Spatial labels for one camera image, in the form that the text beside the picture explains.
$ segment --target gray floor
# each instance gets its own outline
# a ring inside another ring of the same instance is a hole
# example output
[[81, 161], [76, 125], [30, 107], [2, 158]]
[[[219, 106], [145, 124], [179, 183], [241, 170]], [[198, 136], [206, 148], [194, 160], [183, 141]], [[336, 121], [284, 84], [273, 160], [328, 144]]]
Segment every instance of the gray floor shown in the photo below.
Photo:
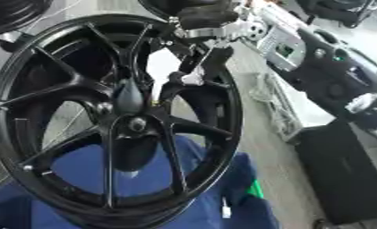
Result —
[[[67, 4], [75, 2], [75, 0], [56, 0], [51, 12], [62, 7], [64, 1]], [[117, 0], [118, 3], [122, 1], [123, 4], [115, 4], [116, 0], [100, 1], [101, 4], [97, 4], [96, 0], [84, 0], [83, 4], [77, 5], [66, 13], [60, 13], [54, 19], [43, 21], [32, 31], [37, 32], [64, 19], [93, 13], [118, 11], [150, 15], [134, 0]], [[323, 217], [323, 213], [298, 162], [296, 153], [274, 133], [264, 105], [253, 101], [249, 96], [254, 77], [268, 71], [266, 65], [259, 56], [243, 45], [235, 44], [234, 47], [236, 54], [227, 66], [236, 79], [244, 103], [244, 129], [239, 150], [251, 154], [253, 163], [258, 169], [266, 199], [270, 201], [282, 227], [286, 229], [311, 228], [312, 221]], [[8, 55], [0, 52], [0, 66], [6, 57]], [[78, 112], [74, 108], [70, 109], [72, 115]], [[55, 136], [71, 118], [71, 115], [59, 117], [56, 120], [57, 123], [54, 124], [57, 131], [51, 134]]]

